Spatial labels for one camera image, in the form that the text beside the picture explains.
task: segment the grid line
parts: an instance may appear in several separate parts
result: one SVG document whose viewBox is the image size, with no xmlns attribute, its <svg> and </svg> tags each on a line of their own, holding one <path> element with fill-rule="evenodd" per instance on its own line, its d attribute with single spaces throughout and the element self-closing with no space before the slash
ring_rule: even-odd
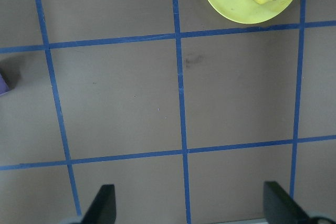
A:
<svg viewBox="0 0 336 224">
<path fill-rule="evenodd" d="M 292 146 L 292 160 L 291 160 L 290 187 L 289 187 L 289 194 L 292 198 L 294 198 L 296 164 L 297 164 L 298 133 L 299 133 L 299 119 L 300 119 L 300 99 L 301 99 L 301 83 L 302 83 L 302 65 L 303 65 L 303 50 L 304 50 L 304 43 L 305 43 L 305 31 L 304 31 L 305 21 L 306 21 L 306 0 L 301 0 L 300 1 L 298 66 L 297 66 L 294 125 L 293 125 L 293 146 Z"/>
<path fill-rule="evenodd" d="M 49 77 L 50 77 L 50 82 L 52 85 L 52 90 L 53 90 L 52 92 L 54 96 L 54 102 L 55 102 L 57 118 L 58 118 L 58 123 L 59 123 L 60 131 L 61 131 L 62 144 L 64 147 L 66 160 L 65 161 L 40 162 L 40 163 L 27 163 L 27 164 L 0 166 L 0 170 L 15 170 L 15 169 L 27 169 L 27 168 L 67 165 L 69 179 L 70 179 L 71 188 L 72 188 L 72 194 L 73 194 L 73 198 L 74 198 L 74 202 L 76 206 L 76 211 L 78 215 L 81 215 L 80 203 L 79 203 L 79 198 L 78 198 L 72 165 L 92 163 L 92 162 L 115 161 L 115 160 L 123 160 L 123 159 L 156 157 L 156 156 L 182 155 L 183 156 L 183 169 L 184 169 L 184 184 L 185 184 L 186 218 L 187 218 L 187 223 L 191 224 L 190 192 L 189 192 L 189 177 L 188 177 L 188 154 L 292 144 L 293 151 L 292 151 L 292 167 L 291 167 L 291 179 L 290 179 L 290 195 L 293 197 L 294 187 L 295 187 L 296 155 L 297 155 L 298 143 L 308 143 L 308 142 L 327 141 L 327 140 L 336 139 L 336 135 L 298 138 L 300 95 L 301 95 L 301 76 L 302 76 L 302 64 L 303 64 L 304 35 L 305 35 L 304 30 L 305 28 L 336 26 L 336 20 L 306 23 L 305 22 L 306 0 L 301 0 L 300 23 L 298 24 L 297 23 L 280 24 L 280 25 L 272 25 L 268 27 L 254 26 L 254 27 L 246 27 L 246 28 L 225 28 L 225 29 L 215 29 L 215 30 L 181 32 L 178 0 L 172 0 L 172 1 L 173 1 L 173 13 L 174 13 L 174 29 L 175 29 L 174 33 L 49 43 L 46 23 L 44 20 L 42 3 L 41 3 L 41 0 L 35 0 L 41 34 L 43 38 L 43 45 L 3 47 L 3 48 L 0 48 L 0 54 L 6 54 L 6 53 L 12 53 L 12 52 L 25 52 L 25 51 L 39 51 L 39 50 L 45 51 L 46 61 L 47 61 L 47 66 L 48 66 L 48 71 L 49 71 Z M 293 139 L 188 149 L 187 148 L 187 138 L 186 138 L 186 123 L 185 123 L 181 39 L 190 38 L 190 37 L 254 33 L 254 32 L 260 32 L 260 31 L 274 31 L 274 30 L 288 30 L 288 29 L 298 29 L 299 30 L 299 51 L 298 51 L 298 68 L 297 68 L 297 85 L 296 85 L 296 102 L 295 102 L 295 118 L 294 118 L 294 126 L 293 126 Z M 126 154 L 126 155 L 107 156 L 107 157 L 71 159 L 67 137 L 66 137 L 65 126 L 64 126 L 64 120 L 63 120 L 62 112 L 61 112 L 61 105 L 60 105 L 59 94 L 58 94 L 58 89 L 57 89 L 56 76 L 54 72 L 50 49 L 80 47 L 80 46 L 94 46 L 94 45 L 110 45 L 110 44 L 120 44 L 120 43 L 130 43 L 130 42 L 151 41 L 151 40 L 164 40 L 164 39 L 175 39 L 176 40 L 176 58 L 177 58 L 177 75 L 178 75 L 178 82 L 179 82 L 178 90 L 179 90 L 179 99 L 180 99 L 182 149 L 174 150 L 174 151 L 149 152 L 149 153 Z"/>
<path fill-rule="evenodd" d="M 57 119 L 58 119 L 58 124 L 59 124 L 59 129 L 60 129 L 60 134 L 61 134 L 61 139 L 62 139 L 62 144 L 63 144 L 63 149 L 64 149 L 64 154 L 65 154 L 66 161 L 69 162 L 71 160 L 70 150 L 69 150 L 67 134 L 66 134 L 65 126 L 64 126 L 61 104 L 60 104 L 60 100 L 59 100 L 59 94 L 58 94 L 58 89 L 57 89 L 57 82 L 56 82 L 54 66 L 53 66 L 53 63 L 52 63 L 53 59 L 51 57 L 51 52 L 50 52 L 50 49 L 49 49 L 49 39 L 48 39 L 48 34 L 47 34 L 46 22 L 45 22 L 45 19 L 44 19 L 42 1 L 41 0 L 35 0 L 35 4 L 36 4 L 38 20 L 39 20 L 39 24 L 40 24 L 40 30 L 41 30 L 41 34 L 42 34 L 43 45 L 45 47 L 47 67 L 48 67 L 48 72 L 49 72 L 49 77 L 50 77 L 50 82 L 51 82 L 51 89 L 52 89 L 52 92 L 53 92 L 52 94 L 53 94 L 53 97 L 54 97 L 54 102 L 55 102 L 55 107 L 56 107 Z M 74 170 L 72 169 L 72 164 L 67 163 L 67 168 L 68 168 L 68 174 L 69 174 L 69 180 L 70 180 L 70 184 L 71 184 L 73 200 L 74 200 L 75 207 L 76 207 L 76 213 L 77 213 L 77 215 L 80 216 L 81 215 L 81 209 L 80 209 L 80 203 L 79 203 L 79 198 L 78 198 L 75 176 L 73 174 Z"/>
<path fill-rule="evenodd" d="M 311 142 L 321 142 L 321 141 L 330 141 L 330 140 L 336 141 L 336 135 L 299 138 L 298 143 L 311 143 Z M 221 146 L 211 146 L 211 147 L 201 147 L 201 148 L 190 148 L 190 149 L 187 149 L 187 152 L 189 154 L 193 154 L 193 153 L 203 153 L 203 152 L 229 151 L 229 150 L 267 147 L 267 146 L 275 146 L 275 145 L 286 145 L 286 144 L 292 144 L 292 143 L 293 143 L 292 139 L 277 140 L 277 141 L 269 141 L 269 142 L 257 142 L 257 143 L 244 143 L 244 144 L 221 145 Z M 124 155 L 116 155 L 116 156 L 78 158 L 78 159 L 71 159 L 69 161 L 64 160 L 64 161 L 51 161 L 51 162 L 39 162 L 39 163 L 23 163 L 23 164 L 16 164 L 16 165 L 3 165 L 3 166 L 0 166 L 0 170 L 18 170 L 18 169 L 60 166 L 60 165 L 68 165 L 68 164 L 77 165 L 77 164 L 85 164 L 85 163 L 98 163 L 98 162 L 108 162 L 108 161 L 125 160 L 125 159 L 148 158 L 148 157 L 182 155 L 182 154 L 183 154 L 183 150 L 146 152 L 146 153 L 124 154 Z"/>
<path fill-rule="evenodd" d="M 318 27 L 332 27 L 336 26 L 336 20 L 307 22 L 305 28 L 318 28 Z M 293 24 L 279 24 L 267 27 L 251 26 L 245 28 L 224 28 L 214 30 L 202 30 L 202 31 L 185 31 L 181 32 L 181 38 L 192 37 L 205 37 L 205 36 L 217 36 L 217 35 L 229 35 L 229 34 L 244 34 L 244 33 L 257 33 L 260 31 L 278 31 L 278 30 L 293 30 L 299 29 L 299 23 Z M 111 45 L 121 43 L 143 42 L 151 40 L 163 40 L 174 39 L 175 34 L 153 34 L 143 36 L 131 36 L 131 37 L 117 37 L 117 38 L 105 38 L 105 39 L 91 39 L 91 40 L 78 40 L 78 41 L 64 41 L 55 42 L 49 44 L 49 49 L 68 48 L 68 47 L 86 47 L 86 46 L 99 46 L 99 45 Z M 0 48 L 0 54 L 8 54 L 12 52 L 27 52 L 27 51 L 41 51 L 45 50 L 44 45 L 31 45 L 31 46 L 15 46 L 15 47 L 2 47 Z"/>
<path fill-rule="evenodd" d="M 180 123 L 181 123 L 181 139 L 182 139 L 182 156 L 183 156 L 183 177 L 184 177 L 184 198 L 186 222 L 191 224 L 190 211 L 190 190 L 189 190 L 189 167 L 188 167 L 188 147 L 185 126 L 185 106 L 184 106 L 184 84 L 183 84 L 183 60 L 182 60 L 182 42 L 179 14 L 179 0 L 172 0 L 174 15 L 174 30 L 176 42 L 176 61 L 177 61 L 177 80 L 178 80 L 178 98 L 180 101 Z"/>
</svg>

